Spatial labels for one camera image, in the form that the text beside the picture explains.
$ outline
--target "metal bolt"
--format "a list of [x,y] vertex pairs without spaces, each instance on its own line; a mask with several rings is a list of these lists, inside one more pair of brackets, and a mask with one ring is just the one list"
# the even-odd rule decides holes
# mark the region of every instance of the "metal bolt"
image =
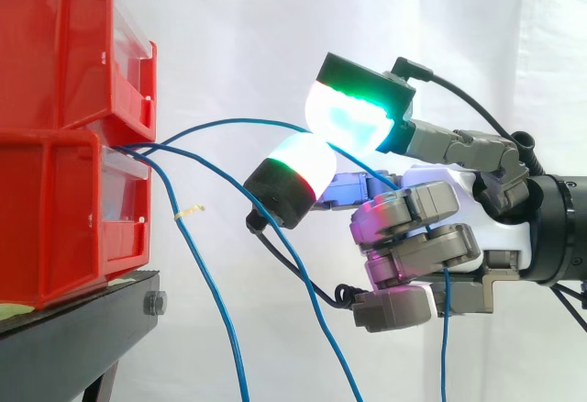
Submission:
[[167,310],[167,294],[163,291],[151,291],[145,296],[145,315],[153,317],[164,315]]

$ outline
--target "white wall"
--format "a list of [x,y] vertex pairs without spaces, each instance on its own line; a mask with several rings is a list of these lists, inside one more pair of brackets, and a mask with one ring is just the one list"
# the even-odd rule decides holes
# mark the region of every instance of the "white wall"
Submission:
[[[506,128],[535,135],[553,173],[587,175],[587,0],[125,0],[159,46],[158,136],[223,117],[305,124],[304,101],[327,51],[376,70],[407,56],[486,104]],[[416,113],[450,128],[489,131],[442,89],[419,85]],[[287,131],[230,126],[181,145],[244,181]],[[249,203],[217,177],[158,153],[238,331],[255,401],[350,401],[338,361],[304,286],[245,229]],[[371,156],[401,172],[396,156]],[[339,161],[339,170],[352,169]],[[213,300],[153,190],[149,268],[169,294],[160,325],[122,360],[114,402],[238,400],[227,336]],[[289,232],[326,290],[367,285],[349,213],[315,213]],[[583,401],[584,334],[555,297],[533,284],[495,287],[495,315],[453,318],[449,400]],[[324,307],[366,401],[438,401],[441,321],[369,335],[349,312]]]

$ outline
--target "glowing sensor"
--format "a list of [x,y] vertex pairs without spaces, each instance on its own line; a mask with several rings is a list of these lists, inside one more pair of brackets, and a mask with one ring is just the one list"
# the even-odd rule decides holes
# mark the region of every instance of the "glowing sensor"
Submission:
[[[336,171],[337,158],[326,142],[312,133],[297,133],[261,162],[244,186],[280,226],[293,229],[327,189]],[[253,208],[247,226],[259,233],[267,220]]]
[[337,157],[326,142],[310,133],[298,133],[284,140],[270,159],[285,163],[304,178],[318,199],[337,171]]
[[381,106],[318,81],[305,103],[305,119],[316,135],[357,157],[374,152],[394,123]]

